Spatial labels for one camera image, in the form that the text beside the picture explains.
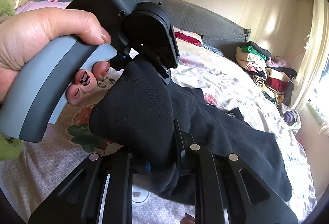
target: white bedding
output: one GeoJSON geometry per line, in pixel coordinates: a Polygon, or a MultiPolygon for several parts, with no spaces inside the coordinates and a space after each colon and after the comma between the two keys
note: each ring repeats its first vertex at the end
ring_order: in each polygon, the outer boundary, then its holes
{"type": "MultiPolygon", "coordinates": [[[[178,39],[180,63],[172,69],[172,79],[181,86],[201,88],[208,102],[222,110],[238,107],[244,120],[253,128],[273,132],[281,150],[285,168],[292,185],[292,198],[287,202],[299,222],[305,219],[316,204],[313,180],[303,147],[297,142],[276,106],[266,100],[249,76],[232,61],[204,48],[178,39]]],[[[67,128],[88,122],[91,106],[97,103],[120,77],[109,70],[108,79],[101,82],[79,106],[67,105],[56,125],[49,125],[41,143],[25,143],[16,161],[0,162],[0,186],[19,215],[27,221],[33,210],[89,154],[80,145],[70,142],[67,128]]],[[[109,154],[118,148],[108,144],[109,154]]],[[[141,191],[134,198],[133,223],[179,223],[184,213],[193,215],[193,207],[163,200],[141,191]]]]}

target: gray quilted headboard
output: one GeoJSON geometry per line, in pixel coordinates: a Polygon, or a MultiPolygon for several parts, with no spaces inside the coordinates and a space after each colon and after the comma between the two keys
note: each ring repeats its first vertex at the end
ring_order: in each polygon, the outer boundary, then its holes
{"type": "Polygon", "coordinates": [[[203,35],[204,43],[220,49],[232,61],[235,61],[236,47],[242,46],[251,33],[250,29],[221,15],[182,0],[166,0],[162,4],[173,26],[203,35]]]}

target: red folded fabric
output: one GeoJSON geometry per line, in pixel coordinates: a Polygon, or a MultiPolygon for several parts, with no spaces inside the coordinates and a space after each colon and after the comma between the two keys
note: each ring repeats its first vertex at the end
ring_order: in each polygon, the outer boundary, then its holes
{"type": "Polygon", "coordinates": [[[268,77],[266,82],[271,88],[274,88],[277,91],[284,91],[288,86],[288,82],[284,82],[279,79],[271,78],[271,77],[268,77]]]}
{"type": "Polygon", "coordinates": [[[193,38],[193,37],[190,37],[190,36],[187,36],[187,35],[184,35],[183,33],[180,33],[180,32],[175,32],[175,37],[176,38],[179,38],[181,40],[184,40],[186,42],[189,42],[193,45],[196,45],[196,46],[202,46],[201,45],[201,42],[198,41],[198,39],[196,38],[193,38]]]}

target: white curtain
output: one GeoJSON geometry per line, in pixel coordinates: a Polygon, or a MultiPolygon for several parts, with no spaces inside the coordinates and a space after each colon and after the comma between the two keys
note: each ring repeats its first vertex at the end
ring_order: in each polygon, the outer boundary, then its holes
{"type": "Polygon", "coordinates": [[[312,27],[305,55],[300,65],[295,89],[292,93],[292,108],[301,112],[321,78],[329,54],[329,3],[314,0],[312,27]]]}

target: gray handle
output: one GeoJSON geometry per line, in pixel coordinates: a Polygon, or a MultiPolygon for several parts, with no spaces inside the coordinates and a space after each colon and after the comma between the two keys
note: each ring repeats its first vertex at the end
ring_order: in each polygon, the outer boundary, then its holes
{"type": "Polygon", "coordinates": [[[41,141],[67,103],[65,90],[75,73],[117,55],[110,44],[90,46],[77,36],[62,36],[24,65],[0,109],[0,132],[30,142],[41,141]]]}

